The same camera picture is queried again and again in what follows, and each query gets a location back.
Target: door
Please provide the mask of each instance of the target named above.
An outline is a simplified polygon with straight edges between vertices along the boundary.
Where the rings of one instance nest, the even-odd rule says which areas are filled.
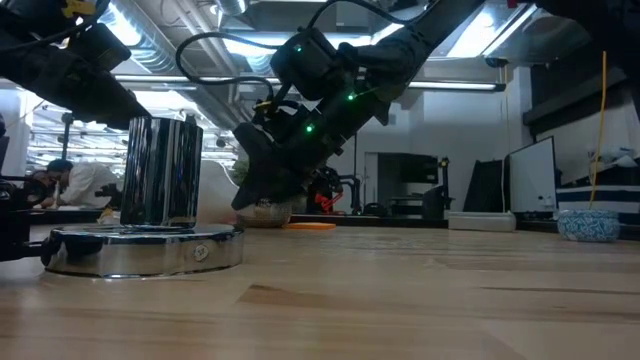
[[[378,153],[364,153],[363,204],[378,202]]]

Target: wood grain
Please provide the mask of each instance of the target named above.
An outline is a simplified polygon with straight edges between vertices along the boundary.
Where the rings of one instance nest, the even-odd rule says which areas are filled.
[[[43,229],[35,229],[41,236]],[[0,359],[637,359],[640,244],[337,228],[247,234],[221,272],[0,264]]]

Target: white wall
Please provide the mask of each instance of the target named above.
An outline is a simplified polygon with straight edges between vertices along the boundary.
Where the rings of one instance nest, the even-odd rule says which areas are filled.
[[[556,166],[562,171],[566,184],[589,174],[588,152],[595,151],[598,143],[600,113],[538,135],[538,139],[554,136]],[[619,147],[633,148],[640,153],[640,121],[630,94],[624,104],[605,112],[605,126],[601,152]]]
[[[409,107],[404,100],[415,98],[415,94],[405,94],[399,103],[407,110],[399,103],[391,107],[395,125],[384,127],[372,119],[358,132],[356,174],[364,175],[366,152],[447,156],[451,160],[450,196],[455,198],[452,209],[462,210],[476,160],[502,160],[532,141],[522,125],[522,113],[531,108],[529,69],[516,68],[509,78],[509,86],[502,93],[425,91],[415,102],[410,100],[413,105]],[[330,158],[328,165],[340,174],[352,174],[353,139],[343,149],[344,154]],[[377,177],[364,180],[368,188],[376,186]],[[350,210],[351,194],[345,189],[344,195],[336,210]]]
[[[367,186],[375,186],[377,177],[364,178],[364,157],[365,153],[387,152],[387,153],[408,153],[410,152],[409,133],[409,110],[402,110],[397,103],[391,105],[390,113],[395,116],[395,124],[382,126],[376,119],[369,120],[360,131],[358,131],[358,154],[356,176],[362,181],[360,187],[360,199],[364,202],[364,183]],[[353,174],[353,154],[354,139],[350,139],[342,147],[344,153],[340,156],[332,156],[327,164],[340,175]],[[336,203],[334,210],[351,211],[351,191],[348,187],[344,189],[344,197]]]
[[[502,94],[425,92],[411,111],[414,154],[448,157],[451,208],[462,210],[476,160],[502,159],[507,152]]]
[[[10,138],[9,148],[0,173],[9,176],[24,176],[27,168],[27,147],[32,118],[28,114],[25,92],[18,90],[0,90],[0,113],[7,128],[5,136]]]

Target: white shirt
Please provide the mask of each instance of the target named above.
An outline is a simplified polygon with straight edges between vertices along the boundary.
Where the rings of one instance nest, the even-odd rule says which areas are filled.
[[[101,164],[80,163],[73,166],[69,173],[69,186],[60,199],[69,205],[103,208],[111,197],[96,197],[104,185],[115,184],[118,178]]]

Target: orange plate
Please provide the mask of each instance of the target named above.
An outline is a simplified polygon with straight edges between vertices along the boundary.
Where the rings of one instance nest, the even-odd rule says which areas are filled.
[[[298,230],[329,230],[335,229],[336,224],[327,223],[293,223],[284,226],[285,229],[298,229]]]

